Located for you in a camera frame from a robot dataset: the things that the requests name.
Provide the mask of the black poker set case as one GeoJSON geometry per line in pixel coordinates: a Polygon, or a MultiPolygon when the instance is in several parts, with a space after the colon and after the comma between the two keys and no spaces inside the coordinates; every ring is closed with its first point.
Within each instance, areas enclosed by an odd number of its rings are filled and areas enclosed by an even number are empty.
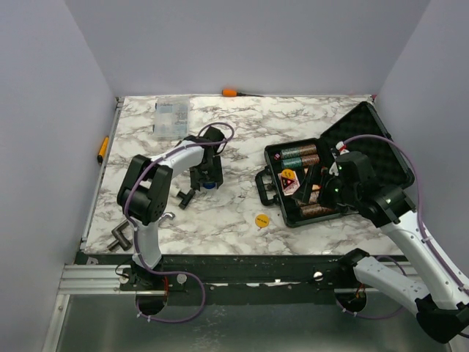
{"type": "MultiPolygon", "coordinates": [[[[295,201],[292,196],[284,196],[281,190],[278,174],[284,170],[281,165],[283,160],[275,161],[273,158],[275,154],[281,155],[280,152],[286,148],[315,144],[317,155],[320,157],[318,165],[329,168],[333,163],[333,150],[338,142],[344,142],[350,152],[358,151],[367,155],[375,174],[382,183],[399,186],[403,191],[414,183],[413,171],[397,148],[392,145],[391,135],[378,117],[375,108],[370,103],[361,102],[317,138],[272,144],[264,149],[267,164],[255,177],[259,198],[264,206],[279,206],[288,227],[300,227],[322,220],[334,219],[348,213],[358,214],[356,210],[345,208],[342,211],[335,210],[335,213],[328,215],[305,219],[300,215],[300,207],[319,205],[318,201],[305,204],[295,201]]],[[[308,168],[309,166],[302,166],[293,169],[296,171],[300,183],[306,176],[308,168]]]]}

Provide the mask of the brown 100 chip roll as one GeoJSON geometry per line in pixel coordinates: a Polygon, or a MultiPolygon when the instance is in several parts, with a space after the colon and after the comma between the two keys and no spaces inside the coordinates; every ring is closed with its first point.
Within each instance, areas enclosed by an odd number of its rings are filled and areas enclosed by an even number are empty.
{"type": "Polygon", "coordinates": [[[305,219],[312,219],[319,216],[335,213],[335,210],[323,207],[318,204],[305,205],[300,207],[300,215],[305,219]]]}

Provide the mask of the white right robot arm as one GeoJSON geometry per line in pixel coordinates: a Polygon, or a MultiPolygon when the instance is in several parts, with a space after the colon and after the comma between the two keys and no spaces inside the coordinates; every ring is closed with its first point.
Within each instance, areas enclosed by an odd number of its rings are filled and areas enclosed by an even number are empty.
{"type": "Polygon", "coordinates": [[[369,158],[358,151],[337,156],[330,168],[311,165],[295,192],[309,199],[318,185],[318,203],[351,208],[370,220],[402,251],[421,281],[397,273],[361,249],[342,256],[336,276],[345,287],[359,282],[392,298],[418,321],[433,340],[447,343],[468,327],[468,277],[426,232],[420,213],[399,186],[382,183],[369,158]]]}

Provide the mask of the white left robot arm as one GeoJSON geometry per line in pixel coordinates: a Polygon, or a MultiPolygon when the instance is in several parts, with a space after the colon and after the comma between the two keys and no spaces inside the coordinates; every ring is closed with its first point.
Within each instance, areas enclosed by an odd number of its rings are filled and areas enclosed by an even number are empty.
{"type": "Polygon", "coordinates": [[[154,157],[135,155],[117,194],[117,204],[133,228],[133,262],[140,267],[138,282],[153,290],[162,282],[157,267],[162,259],[159,223],[169,200],[172,180],[188,171],[190,192],[219,188],[224,182],[221,153],[234,137],[209,124],[196,136],[154,157]]]}

